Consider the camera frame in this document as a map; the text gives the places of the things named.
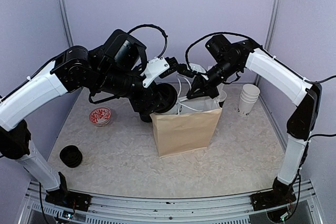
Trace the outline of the black cup lid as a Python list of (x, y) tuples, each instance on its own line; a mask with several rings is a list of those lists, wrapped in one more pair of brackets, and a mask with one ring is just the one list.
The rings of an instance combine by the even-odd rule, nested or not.
[(165, 113), (175, 106), (177, 102), (177, 91), (171, 84), (159, 83), (156, 86), (156, 90), (162, 97), (158, 108), (155, 110), (156, 113)]

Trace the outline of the brown paper bag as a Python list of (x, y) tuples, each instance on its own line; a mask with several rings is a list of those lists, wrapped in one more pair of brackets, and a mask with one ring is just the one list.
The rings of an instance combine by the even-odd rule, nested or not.
[(154, 141), (159, 157), (167, 157), (207, 148), (216, 130), (222, 108), (218, 100), (201, 97), (189, 100), (181, 96), (182, 75), (177, 75), (179, 91), (176, 115), (151, 114)]

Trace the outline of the white paper cup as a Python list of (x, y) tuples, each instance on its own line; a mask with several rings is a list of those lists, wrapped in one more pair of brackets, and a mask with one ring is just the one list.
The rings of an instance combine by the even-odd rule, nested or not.
[(170, 110), (164, 112), (163, 115), (176, 115), (180, 113), (180, 104), (176, 103)]

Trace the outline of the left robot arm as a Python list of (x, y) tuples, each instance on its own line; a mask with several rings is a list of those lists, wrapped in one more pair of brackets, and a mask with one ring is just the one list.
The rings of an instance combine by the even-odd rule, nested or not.
[(60, 204), (69, 205), (74, 195), (36, 149), (26, 117), (80, 88), (91, 95), (106, 92), (110, 99), (128, 98), (135, 112), (149, 115), (163, 103), (154, 81), (168, 68), (162, 56), (148, 60), (146, 46), (120, 29), (93, 50), (70, 47), (1, 98), (1, 154), (20, 163)]

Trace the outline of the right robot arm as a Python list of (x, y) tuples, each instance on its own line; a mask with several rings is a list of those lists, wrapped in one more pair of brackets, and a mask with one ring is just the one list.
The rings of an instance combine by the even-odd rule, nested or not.
[(209, 70), (200, 72), (193, 69), (188, 53), (185, 53), (187, 69), (194, 77), (187, 98), (214, 98), (218, 96), (216, 88), (219, 84), (226, 84), (233, 74), (248, 69), (266, 79), (291, 100), (296, 109), (287, 121), (285, 157), (268, 194), (269, 201), (279, 205), (288, 198), (293, 182), (305, 162), (309, 138), (319, 112), (322, 87), (291, 70), (252, 38), (244, 35), (242, 41), (230, 42), (226, 38), (227, 34), (215, 32), (203, 36), (208, 40), (206, 49), (216, 61)]

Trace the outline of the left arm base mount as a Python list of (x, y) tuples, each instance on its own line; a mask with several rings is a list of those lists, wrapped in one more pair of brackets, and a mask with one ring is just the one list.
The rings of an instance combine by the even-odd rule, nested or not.
[(91, 203), (91, 199), (91, 195), (59, 188), (54, 191), (47, 191), (45, 201), (72, 210), (87, 212)]

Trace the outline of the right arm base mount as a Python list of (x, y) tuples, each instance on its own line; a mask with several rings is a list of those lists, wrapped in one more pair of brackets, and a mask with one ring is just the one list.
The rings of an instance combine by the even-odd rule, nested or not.
[(297, 200), (292, 187), (277, 186), (272, 190), (255, 193), (250, 196), (254, 211), (282, 206)]

